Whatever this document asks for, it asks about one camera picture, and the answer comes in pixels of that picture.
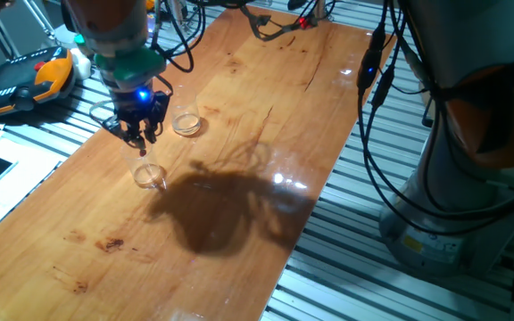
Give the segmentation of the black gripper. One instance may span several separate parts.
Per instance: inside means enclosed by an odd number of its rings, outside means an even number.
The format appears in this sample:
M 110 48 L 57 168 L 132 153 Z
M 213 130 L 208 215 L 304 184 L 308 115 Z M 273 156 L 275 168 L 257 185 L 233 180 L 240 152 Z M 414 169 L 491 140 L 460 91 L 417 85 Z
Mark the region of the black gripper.
M 103 128 L 118 137 L 128 146 L 145 149 L 145 140 L 136 129 L 124 129 L 120 120 L 130 126 L 145 123 L 144 136 L 150 144 L 155 144 L 163 133 L 170 96 L 163 91 L 154 91 L 152 83 L 143 84 L 129 91 L 112 93 L 115 114 L 103 121 Z

